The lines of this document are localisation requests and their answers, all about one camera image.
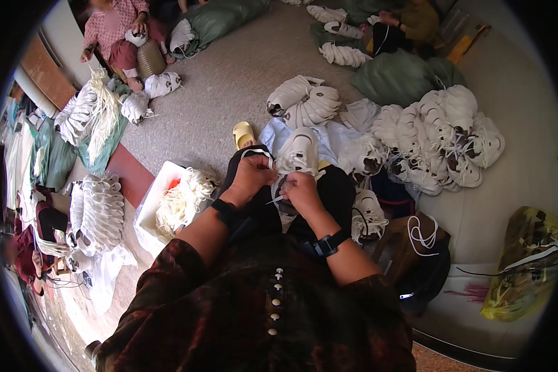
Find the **black pants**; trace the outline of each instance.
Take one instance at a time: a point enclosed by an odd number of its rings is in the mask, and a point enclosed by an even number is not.
[[[37,219],[39,225],[37,227],[42,232],[43,240],[48,242],[56,242],[53,232],[54,228],[66,232],[68,227],[68,216],[51,206],[39,211]]]
[[[265,145],[254,145],[235,153],[227,166],[227,176],[221,187],[222,193],[234,182],[241,155],[248,149],[263,149],[268,152]],[[245,157],[259,154],[260,153],[248,152]],[[326,171],[326,174],[317,182],[320,200],[339,226],[341,226],[347,234],[351,234],[352,206],[355,201],[355,187],[341,168],[331,165],[323,168],[323,170]],[[228,244],[233,244],[254,236],[281,234],[282,229],[279,212],[275,204],[267,204],[271,200],[271,187],[262,186],[250,203],[244,207],[244,222],[235,229],[235,231],[230,233]],[[293,220],[287,234],[294,236],[299,243],[316,239],[316,235],[301,215],[298,215]]]
[[[372,34],[374,38],[373,55],[395,53],[399,48],[411,52],[414,48],[413,41],[406,39],[405,33],[395,26],[376,22],[372,26]]]

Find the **white plastic box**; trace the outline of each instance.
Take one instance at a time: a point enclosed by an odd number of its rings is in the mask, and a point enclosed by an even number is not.
[[[173,180],[183,177],[185,171],[184,167],[180,167],[171,161],[164,162],[136,218],[134,230],[137,233],[137,239],[141,246],[151,253],[153,258],[157,257],[171,240],[165,237],[157,228],[155,213],[159,208],[164,191],[167,190]],[[192,221],[195,216],[188,216],[188,220]]]

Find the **red floor stripe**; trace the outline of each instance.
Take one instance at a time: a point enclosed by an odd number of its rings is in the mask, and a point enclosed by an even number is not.
[[[120,177],[122,194],[130,204],[137,208],[155,176],[143,167],[126,147],[119,144],[109,159],[107,170]]]

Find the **pink floral top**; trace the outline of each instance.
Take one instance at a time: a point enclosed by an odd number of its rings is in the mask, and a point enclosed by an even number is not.
[[[101,54],[107,61],[113,43],[124,39],[126,31],[143,11],[149,12],[149,4],[145,0],[113,0],[111,10],[94,12],[85,24],[83,49],[89,46],[93,49],[99,43]]]

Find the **woman's left hand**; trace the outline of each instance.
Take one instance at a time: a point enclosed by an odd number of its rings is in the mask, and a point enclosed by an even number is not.
[[[269,169],[269,158],[264,155],[253,155],[240,160],[236,177],[231,186],[222,194],[221,200],[243,208],[252,200],[262,186],[272,185],[277,181],[277,171]]]

